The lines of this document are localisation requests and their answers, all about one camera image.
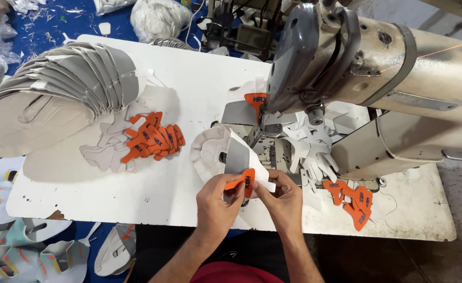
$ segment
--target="hand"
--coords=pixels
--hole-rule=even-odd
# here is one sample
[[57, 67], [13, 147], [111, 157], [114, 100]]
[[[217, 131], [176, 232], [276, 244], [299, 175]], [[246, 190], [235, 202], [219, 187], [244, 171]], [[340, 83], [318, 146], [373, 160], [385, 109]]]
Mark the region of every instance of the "hand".
[[268, 172], [269, 181], [276, 183], [275, 193], [259, 182], [253, 182], [252, 189], [268, 209], [281, 237], [302, 236], [303, 191], [284, 172], [271, 169]]
[[196, 195], [198, 226], [194, 235], [217, 246], [233, 225], [245, 198], [245, 183], [241, 183], [232, 196], [231, 204], [222, 200], [227, 183], [239, 180], [241, 175], [219, 174], [211, 178]]

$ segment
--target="red shirt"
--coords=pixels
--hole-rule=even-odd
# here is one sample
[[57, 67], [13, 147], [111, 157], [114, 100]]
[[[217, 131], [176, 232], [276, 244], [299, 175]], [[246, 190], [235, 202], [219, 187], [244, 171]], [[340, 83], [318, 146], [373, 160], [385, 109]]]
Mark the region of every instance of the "red shirt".
[[200, 267], [190, 283], [284, 283], [278, 277], [255, 267], [216, 261]]

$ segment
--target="stack of orange tags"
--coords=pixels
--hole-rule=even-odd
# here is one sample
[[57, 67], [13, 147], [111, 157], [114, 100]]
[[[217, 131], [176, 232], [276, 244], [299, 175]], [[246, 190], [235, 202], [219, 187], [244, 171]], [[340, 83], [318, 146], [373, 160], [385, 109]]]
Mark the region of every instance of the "stack of orange tags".
[[162, 112], [151, 112], [147, 116], [138, 114], [129, 118], [133, 126], [127, 128], [125, 133], [131, 137], [126, 143], [130, 152], [121, 159], [122, 163], [151, 155], [159, 161], [168, 154], [180, 151], [180, 146], [186, 144], [179, 126], [171, 124], [166, 127], [161, 126], [162, 115]]
[[[353, 225], [357, 231], [362, 230], [371, 216], [371, 205], [373, 205], [373, 192], [364, 186], [357, 189], [350, 188], [345, 181], [324, 181], [323, 186], [331, 192], [334, 205], [343, 204], [343, 209], [353, 218]], [[351, 198], [350, 202], [345, 201], [345, 196]]]

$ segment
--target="white table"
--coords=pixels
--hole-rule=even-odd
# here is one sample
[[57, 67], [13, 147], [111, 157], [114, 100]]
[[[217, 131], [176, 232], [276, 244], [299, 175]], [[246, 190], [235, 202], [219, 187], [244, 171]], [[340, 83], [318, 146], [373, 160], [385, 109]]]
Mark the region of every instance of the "white table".
[[[171, 160], [135, 160], [135, 172], [101, 172], [85, 161], [78, 148], [96, 145], [99, 124], [113, 121], [112, 115], [102, 117], [58, 145], [26, 156], [9, 196], [9, 215], [47, 218], [56, 212], [68, 220], [196, 226], [195, 196], [203, 183], [189, 160], [190, 143], [219, 119], [228, 89], [257, 74], [267, 77], [270, 65], [98, 36], [82, 35], [78, 40], [122, 49], [142, 63], [142, 71], [153, 69], [166, 87], [147, 86], [141, 96], [163, 111], [162, 124], [180, 126], [187, 145]], [[322, 210], [303, 208], [303, 231], [454, 240], [454, 223], [435, 164], [391, 174], [386, 180], [382, 192], [395, 198], [397, 208], [393, 198], [381, 192], [374, 194], [374, 203], [384, 213], [395, 209], [386, 216], [388, 225], [369, 222], [357, 232], [350, 215], [332, 204], [329, 192], [318, 190]], [[233, 228], [275, 230], [258, 199], [242, 208], [239, 216]]]

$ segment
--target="background sewing machine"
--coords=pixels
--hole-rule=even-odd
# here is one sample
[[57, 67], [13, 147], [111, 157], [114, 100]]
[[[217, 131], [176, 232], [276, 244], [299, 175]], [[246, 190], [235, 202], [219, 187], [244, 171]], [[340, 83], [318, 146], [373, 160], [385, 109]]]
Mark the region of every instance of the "background sewing machine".
[[253, 125], [244, 139], [258, 154], [282, 134], [269, 116], [304, 111], [318, 125], [325, 105], [343, 101], [387, 111], [332, 146], [341, 178], [462, 160], [460, 40], [358, 17], [334, 0], [303, 3], [285, 24], [266, 89], [257, 124], [236, 105], [222, 118]]

